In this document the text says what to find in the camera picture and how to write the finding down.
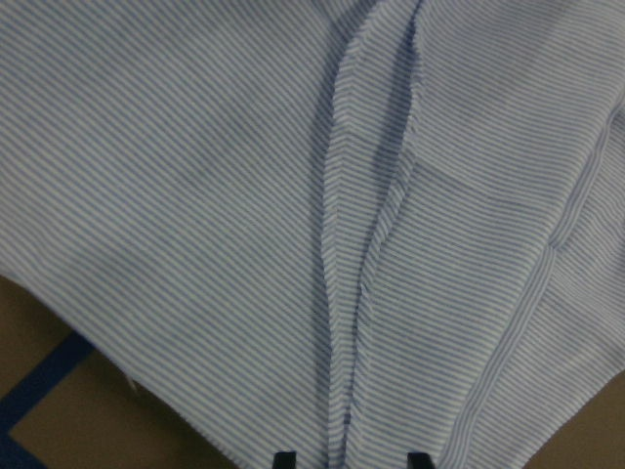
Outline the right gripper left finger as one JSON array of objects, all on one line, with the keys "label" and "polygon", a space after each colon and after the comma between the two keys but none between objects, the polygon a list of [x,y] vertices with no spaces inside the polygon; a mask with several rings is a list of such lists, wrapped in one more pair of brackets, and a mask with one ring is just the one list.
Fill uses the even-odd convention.
[{"label": "right gripper left finger", "polygon": [[273,456],[272,469],[296,469],[296,451],[278,451]]}]

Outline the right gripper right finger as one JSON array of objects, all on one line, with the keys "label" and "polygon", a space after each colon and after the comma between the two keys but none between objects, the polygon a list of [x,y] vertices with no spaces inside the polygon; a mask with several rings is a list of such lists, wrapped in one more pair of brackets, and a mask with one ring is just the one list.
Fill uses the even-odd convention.
[{"label": "right gripper right finger", "polygon": [[407,469],[436,469],[436,466],[426,452],[409,452],[406,457]]}]

